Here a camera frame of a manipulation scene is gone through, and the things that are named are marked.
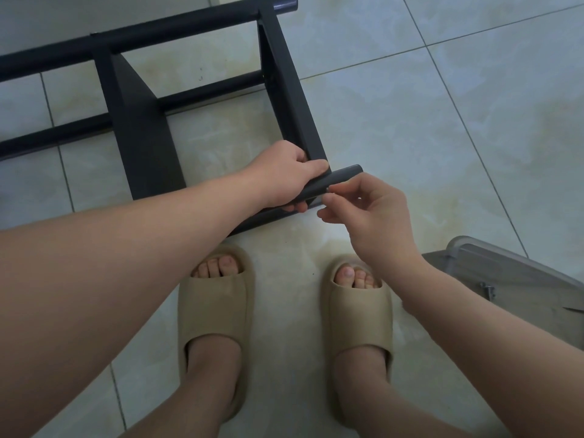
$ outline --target black shelf frame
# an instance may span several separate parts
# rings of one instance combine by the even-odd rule
[[[133,199],[179,190],[186,183],[166,115],[258,85],[265,85],[282,137],[308,159],[326,159],[277,18],[297,8],[298,0],[241,0],[1,56],[0,82],[93,60],[108,112],[2,141],[0,160],[113,130]],[[174,95],[157,98],[121,54],[251,21],[258,25],[261,70]],[[314,198],[328,186],[359,172],[359,165],[329,169],[293,203],[306,200],[315,206]],[[264,209],[231,235],[293,214]]]

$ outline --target person's right hand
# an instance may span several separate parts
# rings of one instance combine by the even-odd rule
[[[327,223],[344,224],[357,255],[387,272],[422,259],[413,240],[405,194],[379,178],[361,173],[329,187],[317,212]]]

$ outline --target hand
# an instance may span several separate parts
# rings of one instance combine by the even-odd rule
[[[405,194],[368,173],[334,184],[322,197],[317,215],[344,224],[361,260],[377,270],[391,270],[421,259],[413,241]]]
[[[325,173],[326,160],[307,161],[306,154],[290,141],[280,140],[264,150],[242,173],[252,180],[262,207],[284,206],[295,199],[309,180]],[[306,203],[285,206],[306,212]]]

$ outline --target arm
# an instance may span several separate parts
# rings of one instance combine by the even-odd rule
[[[302,161],[281,141],[233,175],[0,232],[3,434],[35,432],[233,228],[328,168]]]
[[[584,352],[491,304],[427,264],[404,194],[361,174],[329,188],[326,222],[402,298],[517,436],[584,436]]]

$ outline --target slipper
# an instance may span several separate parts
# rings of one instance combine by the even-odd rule
[[[340,407],[339,397],[332,381],[332,362],[344,350],[370,345],[387,351],[387,381],[390,381],[392,348],[392,306],[390,287],[355,289],[334,282],[340,266],[348,264],[354,269],[373,275],[369,266],[356,255],[336,258],[326,269],[321,284],[321,317],[326,359],[326,393],[335,419],[351,427]]]
[[[249,256],[237,246],[219,245],[205,261],[231,255],[242,271],[218,278],[193,278],[180,282],[178,302],[179,373],[181,383],[187,369],[190,341],[203,335],[224,335],[241,347],[241,372],[231,401],[233,418],[244,404],[248,385],[249,334],[252,326],[255,273]]]

